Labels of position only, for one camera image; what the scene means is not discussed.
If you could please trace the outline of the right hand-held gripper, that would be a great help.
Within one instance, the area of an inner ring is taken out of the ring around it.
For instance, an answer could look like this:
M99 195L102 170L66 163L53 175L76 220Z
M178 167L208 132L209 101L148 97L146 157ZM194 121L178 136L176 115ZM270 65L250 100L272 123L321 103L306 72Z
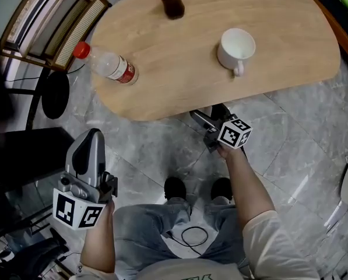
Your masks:
M230 113L223 103L213 105L210 116L199 110L192 110L189 114L207 130L203 141L210 153L220 144L232 149L243 149L253 130L250 125Z

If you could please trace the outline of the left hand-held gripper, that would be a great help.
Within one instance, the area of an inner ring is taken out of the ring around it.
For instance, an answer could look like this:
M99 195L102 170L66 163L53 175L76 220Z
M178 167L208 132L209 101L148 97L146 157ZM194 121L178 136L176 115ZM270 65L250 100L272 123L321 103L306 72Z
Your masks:
M118 178L105 169L104 135L91 128L66 153L66 172L53 190L54 219L72 230L94 228L106 205L118 196Z

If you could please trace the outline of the person's left forearm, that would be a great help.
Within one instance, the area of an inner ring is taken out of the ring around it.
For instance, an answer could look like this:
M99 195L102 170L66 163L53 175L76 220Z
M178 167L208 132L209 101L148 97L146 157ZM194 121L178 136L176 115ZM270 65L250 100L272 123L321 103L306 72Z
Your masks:
M96 226L87 230L80 256L83 265L105 273L115 272L113 212L114 202L110 201Z

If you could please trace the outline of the person's right forearm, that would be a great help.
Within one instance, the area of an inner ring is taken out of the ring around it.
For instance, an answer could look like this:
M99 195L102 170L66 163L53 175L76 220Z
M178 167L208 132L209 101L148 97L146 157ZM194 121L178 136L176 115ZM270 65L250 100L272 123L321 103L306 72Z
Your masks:
M218 152L226 161L238 218L242 228L258 215L274 211L275 206L250 166L244 152L221 144Z

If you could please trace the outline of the wooden coffee table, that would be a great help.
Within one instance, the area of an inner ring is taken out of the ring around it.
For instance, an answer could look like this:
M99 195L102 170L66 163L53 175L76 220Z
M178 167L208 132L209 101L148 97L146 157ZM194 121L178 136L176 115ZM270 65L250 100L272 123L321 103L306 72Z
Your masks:
M274 90L324 81L340 67L336 37L313 0L183 0L167 18L161 0L120 0L91 43L134 63L133 85L96 74L92 84L113 113L151 121ZM256 42L242 76L217 60L222 34L246 30Z

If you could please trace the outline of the white mug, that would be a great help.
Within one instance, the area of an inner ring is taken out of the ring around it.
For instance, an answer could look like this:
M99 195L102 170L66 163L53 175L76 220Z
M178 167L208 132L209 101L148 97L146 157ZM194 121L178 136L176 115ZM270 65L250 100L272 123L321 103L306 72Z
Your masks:
M245 30L232 28L226 30L217 48L217 59L224 68L231 70L234 76L243 76L245 62L256 50L254 38Z

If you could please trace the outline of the black desk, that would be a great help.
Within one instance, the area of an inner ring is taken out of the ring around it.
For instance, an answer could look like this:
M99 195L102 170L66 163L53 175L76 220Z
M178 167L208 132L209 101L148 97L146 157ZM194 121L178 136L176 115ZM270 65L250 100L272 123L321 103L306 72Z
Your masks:
M0 237L51 209L73 141L61 127L0 134Z

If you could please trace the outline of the person's right black shoe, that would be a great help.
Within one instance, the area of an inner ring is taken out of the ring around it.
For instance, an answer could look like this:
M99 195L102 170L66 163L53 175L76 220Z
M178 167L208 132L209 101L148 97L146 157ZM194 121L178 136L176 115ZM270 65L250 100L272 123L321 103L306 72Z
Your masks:
M212 185L210 197L212 200L217 197L224 197L228 201L231 201L233 199L233 192L230 179L226 177L217 179Z

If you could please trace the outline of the person's black shoe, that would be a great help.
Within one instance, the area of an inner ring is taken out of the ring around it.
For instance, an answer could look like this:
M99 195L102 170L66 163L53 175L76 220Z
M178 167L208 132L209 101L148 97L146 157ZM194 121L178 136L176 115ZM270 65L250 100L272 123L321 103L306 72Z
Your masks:
M166 200L181 198L186 200L187 190L183 181L177 177L169 177L164 183L164 196Z
M217 179L212 185L210 197L212 200L217 197L224 197L228 201L231 201L233 199L233 192L230 179L226 177Z

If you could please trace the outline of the black standing fan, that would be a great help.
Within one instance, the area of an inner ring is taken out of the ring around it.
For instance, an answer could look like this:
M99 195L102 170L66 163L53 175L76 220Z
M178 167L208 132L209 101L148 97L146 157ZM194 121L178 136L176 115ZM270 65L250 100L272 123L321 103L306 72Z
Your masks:
M35 89L9 88L11 95L31 96L30 107L27 113L25 130L33 128L33 122L39 102L47 118L60 118L66 110L69 100L69 79L66 72L53 71L44 68L37 78Z

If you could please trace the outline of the person's left black shoe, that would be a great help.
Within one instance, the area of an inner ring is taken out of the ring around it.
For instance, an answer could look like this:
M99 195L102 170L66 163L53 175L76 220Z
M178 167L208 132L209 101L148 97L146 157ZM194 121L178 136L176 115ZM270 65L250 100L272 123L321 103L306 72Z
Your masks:
M166 200L181 198L186 200L187 190L183 181L177 177L169 177L164 183L164 196Z

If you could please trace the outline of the person's blue jeans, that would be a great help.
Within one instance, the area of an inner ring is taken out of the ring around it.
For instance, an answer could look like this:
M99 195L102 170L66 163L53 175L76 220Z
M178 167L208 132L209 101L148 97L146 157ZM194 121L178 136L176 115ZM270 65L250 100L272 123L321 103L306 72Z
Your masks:
M244 252L238 213L226 197L214 198L204 208L206 223L217 231L213 243L198 258L179 258L166 245L162 235L174 226L189 221L190 206L182 198L172 198L165 204L125 206L113 214L115 241L115 272L125 280L137 280L141 275L173 275L191 277L190 268L196 268L194 277L205 270L230 265L244 268L248 260Z

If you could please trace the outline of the clear red-capped water bottle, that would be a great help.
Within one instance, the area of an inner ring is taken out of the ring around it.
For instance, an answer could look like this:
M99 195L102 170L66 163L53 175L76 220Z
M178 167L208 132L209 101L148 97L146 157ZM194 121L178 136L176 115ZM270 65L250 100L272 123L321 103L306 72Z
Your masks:
M73 56L98 76L119 84L132 85L138 80L138 69L131 61L104 47L81 41L75 45Z

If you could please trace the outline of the wooden shelf rack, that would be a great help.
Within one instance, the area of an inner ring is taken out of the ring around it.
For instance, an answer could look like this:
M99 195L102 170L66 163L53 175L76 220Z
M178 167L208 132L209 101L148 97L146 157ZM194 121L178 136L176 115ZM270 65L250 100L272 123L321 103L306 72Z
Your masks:
M0 56L67 71L107 0L0 0Z

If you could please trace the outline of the person's white shirt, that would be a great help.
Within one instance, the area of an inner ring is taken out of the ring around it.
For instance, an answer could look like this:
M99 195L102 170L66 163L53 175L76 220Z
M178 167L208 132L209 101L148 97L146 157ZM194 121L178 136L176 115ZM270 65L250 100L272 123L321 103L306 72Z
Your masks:
M242 230L244 252L248 265L244 268L213 267L202 276L154 276L153 280L320 280L311 264L296 250L277 212L267 211L249 221ZM82 263L72 280L125 280L116 272L105 273Z

